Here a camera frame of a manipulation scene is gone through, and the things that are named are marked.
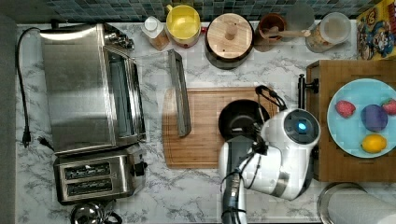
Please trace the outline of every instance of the purple eggplant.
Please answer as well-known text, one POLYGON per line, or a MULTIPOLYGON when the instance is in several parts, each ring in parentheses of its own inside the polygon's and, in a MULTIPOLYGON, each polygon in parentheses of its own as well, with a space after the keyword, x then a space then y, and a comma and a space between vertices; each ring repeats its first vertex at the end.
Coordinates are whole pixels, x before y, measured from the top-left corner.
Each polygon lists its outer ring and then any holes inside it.
POLYGON ((379 105, 367 105, 361 111, 361 121, 364 127, 372 132, 380 132, 388 124, 388 114, 379 105))

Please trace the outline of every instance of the blue light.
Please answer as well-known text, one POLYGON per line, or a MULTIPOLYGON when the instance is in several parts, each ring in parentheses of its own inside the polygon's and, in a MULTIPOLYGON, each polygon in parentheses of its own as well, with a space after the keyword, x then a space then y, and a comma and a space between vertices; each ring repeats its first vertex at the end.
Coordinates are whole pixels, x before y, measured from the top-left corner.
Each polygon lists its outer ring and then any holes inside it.
POLYGON ((298 123, 298 128, 299 128, 300 130, 305 130, 305 129, 306 129, 306 126, 305 126, 305 124, 303 124, 303 123, 298 123))

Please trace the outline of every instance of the toaster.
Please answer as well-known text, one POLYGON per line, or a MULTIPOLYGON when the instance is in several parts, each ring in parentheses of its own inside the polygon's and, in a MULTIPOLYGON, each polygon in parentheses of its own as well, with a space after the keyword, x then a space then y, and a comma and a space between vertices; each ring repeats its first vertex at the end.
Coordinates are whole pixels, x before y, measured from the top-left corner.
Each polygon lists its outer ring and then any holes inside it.
POLYGON ((146 182, 143 150, 118 150, 58 158, 53 164, 58 201, 62 205, 129 197, 146 182))

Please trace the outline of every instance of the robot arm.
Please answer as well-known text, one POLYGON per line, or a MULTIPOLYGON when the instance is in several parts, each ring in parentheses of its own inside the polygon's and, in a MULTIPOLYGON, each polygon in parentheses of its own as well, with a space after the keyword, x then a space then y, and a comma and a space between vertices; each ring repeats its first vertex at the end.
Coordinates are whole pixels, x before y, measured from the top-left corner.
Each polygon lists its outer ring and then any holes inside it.
POLYGON ((221 148, 224 224, 247 223, 245 188, 288 200, 298 197, 320 129, 310 113, 287 109, 265 121, 260 136, 269 145, 264 153, 255 149, 257 142, 243 135, 221 148))

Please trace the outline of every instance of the plastic container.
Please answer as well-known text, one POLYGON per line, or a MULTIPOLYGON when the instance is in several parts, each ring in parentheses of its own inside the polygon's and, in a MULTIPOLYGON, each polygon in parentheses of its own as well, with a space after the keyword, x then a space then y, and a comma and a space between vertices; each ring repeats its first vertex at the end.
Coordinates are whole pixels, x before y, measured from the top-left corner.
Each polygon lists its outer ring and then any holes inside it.
POLYGON ((163 24, 155 17, 148 17, 142 25, 142 31, 148 37, 149 43, 157 50, 163 50, 169 44, 163 24))
POLYGON ((339 12, 330 13, 314 27, 311 36, 305 39, 306 47, 315 53, 324 52, 346 41, 350 36, 350 30, 350 21, 346 15, 339 12))

